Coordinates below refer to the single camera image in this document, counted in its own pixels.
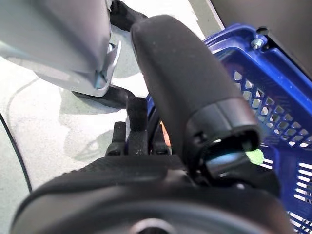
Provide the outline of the right five-finger robot hand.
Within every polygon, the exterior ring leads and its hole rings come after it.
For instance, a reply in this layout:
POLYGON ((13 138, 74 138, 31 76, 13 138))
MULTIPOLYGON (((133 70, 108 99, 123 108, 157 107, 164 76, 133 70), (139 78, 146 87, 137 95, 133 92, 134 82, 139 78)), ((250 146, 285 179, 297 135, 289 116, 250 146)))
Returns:
POLYGON ((154 16, 131 41, 173 152, 148 152, 147 103, 128 101, 106 155, 33 191, 13 234, 291 234, 274 171, 246 156, 254 112, 223 65, 183 23, 154 16))

